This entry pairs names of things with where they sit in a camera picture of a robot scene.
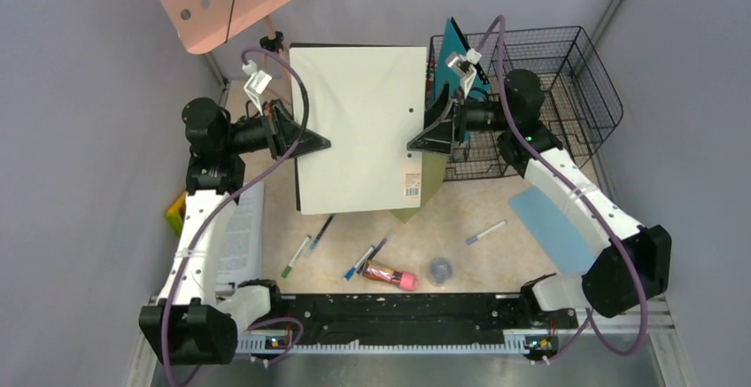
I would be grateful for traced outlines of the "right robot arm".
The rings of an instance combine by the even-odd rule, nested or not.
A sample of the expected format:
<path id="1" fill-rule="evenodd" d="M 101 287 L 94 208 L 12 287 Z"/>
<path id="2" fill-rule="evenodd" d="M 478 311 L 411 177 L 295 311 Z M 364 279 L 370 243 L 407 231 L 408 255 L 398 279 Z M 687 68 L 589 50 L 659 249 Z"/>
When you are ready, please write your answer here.
<path id="1" fill-rule="evenodd" d="M 515 69 L 495 97 L 474 82 L 469 74 L 456 86 L 445 82 L 425 112 L 425 129 L 407 148 L 448 155 L 468 132 L 497 133 L 502 159 L 559 212 L 593 256 L 584 268 L 524 284 L 522 320 L 542 327 L 555 311 L 574 307 L 612 318 L 663 294 L 669 285 L 670 234 L 620 210 L 582 173 L 540 119 L 546 97 L 538 76 Z"/>

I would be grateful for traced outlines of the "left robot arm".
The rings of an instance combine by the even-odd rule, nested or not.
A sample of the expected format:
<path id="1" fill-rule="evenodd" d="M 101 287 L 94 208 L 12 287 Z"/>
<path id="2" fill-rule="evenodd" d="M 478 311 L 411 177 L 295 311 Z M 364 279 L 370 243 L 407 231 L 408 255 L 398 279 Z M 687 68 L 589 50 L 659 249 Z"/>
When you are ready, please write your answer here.
<path id="1" fill-rule="evenodd" d="M 307 127 L 307 98 L 299 115 L 296 122 L 278 100 L 263 104 L 258 118 L 238 122 L 211 98 L 184 106 L 190 143 L 184 224 L 166 284 L 155 304 L 143 306 L 138 316 L 140 330 L 164 367 L 228 364 L 239 336 L 254 322 L 273 328 L 283 319 L 275 283 L 240 283 L 222 301 L 216 298 L 216 284 L 240 196 L 287 159 L 330 146 Z"/>

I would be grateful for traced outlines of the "black wire desk organizer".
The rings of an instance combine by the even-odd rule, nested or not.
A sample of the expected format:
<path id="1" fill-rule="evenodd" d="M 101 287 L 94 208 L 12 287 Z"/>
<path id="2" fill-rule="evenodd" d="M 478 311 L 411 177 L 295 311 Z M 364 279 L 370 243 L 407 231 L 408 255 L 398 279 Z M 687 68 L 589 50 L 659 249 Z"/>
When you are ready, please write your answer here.
<path id="1" fill-rule="evenodd" d="M 444 35 L 430 38 L 427 100 L 443 80 L 437 78 Z M 484 43 L 480 64 L 492 85 L 488 97 L 497 98 L 497 33 Z M 623 117 L 623 105 L 597 51 L 582 27 L 548 27 L 506 31 L 502 67 L 504 77 L 512 70 L 526 69 L 541 82 L 545 102 L 541 121 L 556 135 L 576 164 L 586 166 L 613 133 Z M 445 182 L 473 181 L 516 176 L 502 160 L 496 141 L 499 134 L 471 133 L 448 159 Z"/>

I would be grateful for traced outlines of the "grey white folder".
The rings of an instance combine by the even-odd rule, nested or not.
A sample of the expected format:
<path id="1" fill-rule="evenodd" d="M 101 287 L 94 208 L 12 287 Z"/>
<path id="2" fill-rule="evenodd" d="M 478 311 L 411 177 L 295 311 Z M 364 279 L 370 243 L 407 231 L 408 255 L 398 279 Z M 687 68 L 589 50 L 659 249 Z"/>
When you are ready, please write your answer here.
<path id="1" fill-rule="evenodd" d="M 308 129 L 329 148 L 296 159 L 304 215 L 417 208 L 427 49 L 294 43 L 291 67 L 306 86 Z"/>

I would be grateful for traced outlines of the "teal folder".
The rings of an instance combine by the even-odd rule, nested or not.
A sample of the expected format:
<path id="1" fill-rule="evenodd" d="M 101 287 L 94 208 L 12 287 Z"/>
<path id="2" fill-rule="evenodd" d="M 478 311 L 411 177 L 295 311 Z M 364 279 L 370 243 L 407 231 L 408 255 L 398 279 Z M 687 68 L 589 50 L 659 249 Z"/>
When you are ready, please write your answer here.
<path id="1" fill-rule="evenodd" d="M 465 85 L 471 73 L 474 80 L 469 84 L 469 95 L 480 97 L 491 90 L 490 81 L 479 64 L 479 54 L 470 47 L 454 17 L 447 19 L 442 35 L 434 35 L 430 40 L 428 73 L 426 86 L 428 104 L 432 106 L 444 86 L 452 96 Z"/>

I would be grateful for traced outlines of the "light blue clipboard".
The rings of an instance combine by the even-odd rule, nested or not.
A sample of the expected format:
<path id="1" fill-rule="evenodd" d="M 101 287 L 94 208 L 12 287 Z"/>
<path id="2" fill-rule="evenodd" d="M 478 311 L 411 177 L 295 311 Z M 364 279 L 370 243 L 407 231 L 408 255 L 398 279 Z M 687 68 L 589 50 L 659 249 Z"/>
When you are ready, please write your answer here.
<path id="1" fill-rule="evenodd" d="M 564 275 L 586 272 L 595 258 L 582 234 L 540 189 L 530 187 L 509 200 L 522 224 Z"/>

